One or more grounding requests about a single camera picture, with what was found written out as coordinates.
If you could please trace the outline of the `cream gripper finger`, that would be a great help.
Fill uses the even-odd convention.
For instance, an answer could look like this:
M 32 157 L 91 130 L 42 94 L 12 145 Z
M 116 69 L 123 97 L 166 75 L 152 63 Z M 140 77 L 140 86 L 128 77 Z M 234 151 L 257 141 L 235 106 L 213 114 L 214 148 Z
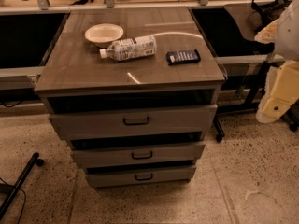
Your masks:
M 263 112 L 263 108 L 265 107 L 268 98 L 269 96 L 266 94 L 262 97 L 255 115 L 256 120 L 263 124 L 272 123 L 278 120 L 278 116 L 270 117 Z

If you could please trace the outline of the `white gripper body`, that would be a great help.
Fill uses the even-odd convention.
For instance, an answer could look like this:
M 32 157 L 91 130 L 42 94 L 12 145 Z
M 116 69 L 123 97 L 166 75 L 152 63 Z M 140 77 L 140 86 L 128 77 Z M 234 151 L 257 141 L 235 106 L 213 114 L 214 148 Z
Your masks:
M 299 99 L 299 62 L 286 61 L 279 68 L 271 66 L 265 83 L 269 96 L 263 112 L 270 117 L 282 117 Z

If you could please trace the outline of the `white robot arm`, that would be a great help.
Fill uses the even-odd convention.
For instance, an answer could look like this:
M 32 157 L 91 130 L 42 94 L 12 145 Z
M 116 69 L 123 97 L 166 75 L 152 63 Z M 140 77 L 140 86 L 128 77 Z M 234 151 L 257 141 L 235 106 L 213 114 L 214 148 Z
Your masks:
M 285 59 L 279 68 L 269 69 L 265 95 L 256 113 L 259 122 L 271 123 L 299 99 L 299 0 L 292 0 L 280 17 L 263 28 L 255 40 L 265 44 L 273 42 L 274 52 Z

